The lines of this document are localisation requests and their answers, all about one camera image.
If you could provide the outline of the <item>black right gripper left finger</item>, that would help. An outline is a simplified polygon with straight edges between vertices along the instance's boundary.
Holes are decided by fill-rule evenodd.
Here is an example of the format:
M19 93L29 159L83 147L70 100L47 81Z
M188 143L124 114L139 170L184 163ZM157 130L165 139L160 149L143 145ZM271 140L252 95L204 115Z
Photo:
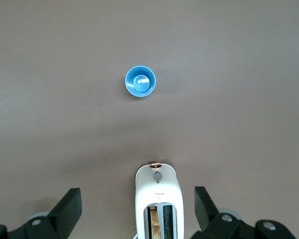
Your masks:
M71 188L46 216L34 217L10 232L0 225L0 239L67 239L81 215L81 190Z

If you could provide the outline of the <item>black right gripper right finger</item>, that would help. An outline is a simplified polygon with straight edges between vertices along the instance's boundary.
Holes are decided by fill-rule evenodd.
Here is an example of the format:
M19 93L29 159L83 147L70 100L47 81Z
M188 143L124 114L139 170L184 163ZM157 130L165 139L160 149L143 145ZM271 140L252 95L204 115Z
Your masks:
M283 224L259 220L252 227L231 213L221 213L203 186L195 187L195 215L200 226L193 239L294 239Z

